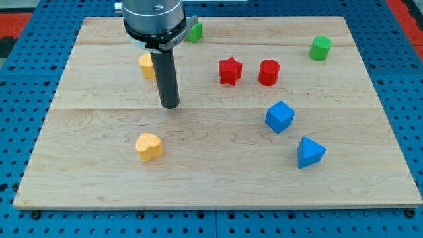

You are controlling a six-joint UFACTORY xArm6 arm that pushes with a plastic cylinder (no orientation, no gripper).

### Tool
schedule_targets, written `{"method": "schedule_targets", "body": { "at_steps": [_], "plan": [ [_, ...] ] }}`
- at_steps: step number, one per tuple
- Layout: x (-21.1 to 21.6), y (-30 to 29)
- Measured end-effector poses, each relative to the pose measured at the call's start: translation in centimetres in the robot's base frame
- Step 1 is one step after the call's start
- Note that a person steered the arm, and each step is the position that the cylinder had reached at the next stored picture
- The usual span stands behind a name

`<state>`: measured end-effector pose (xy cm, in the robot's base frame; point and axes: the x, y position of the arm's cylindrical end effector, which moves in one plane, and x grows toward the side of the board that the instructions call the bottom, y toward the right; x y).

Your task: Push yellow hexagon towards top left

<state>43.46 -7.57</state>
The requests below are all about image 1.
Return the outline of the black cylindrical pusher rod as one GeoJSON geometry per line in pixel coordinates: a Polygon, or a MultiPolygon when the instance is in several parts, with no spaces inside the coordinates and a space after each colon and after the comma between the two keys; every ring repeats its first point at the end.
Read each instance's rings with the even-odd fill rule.
{"type": "Polygon", "coordinates": [[[173,51],[150,53],[162,107],[174,109],[180,103],[173,51]]]}

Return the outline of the green block behind arm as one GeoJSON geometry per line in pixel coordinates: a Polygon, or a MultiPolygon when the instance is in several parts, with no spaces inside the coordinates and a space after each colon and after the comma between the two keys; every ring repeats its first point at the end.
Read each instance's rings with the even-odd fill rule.
{"type": "Polygon", "coordinates": [[[190,30],[186,38],[187,42],[196,43],[203,38],[203,24],[198,21],[190,30]]]}

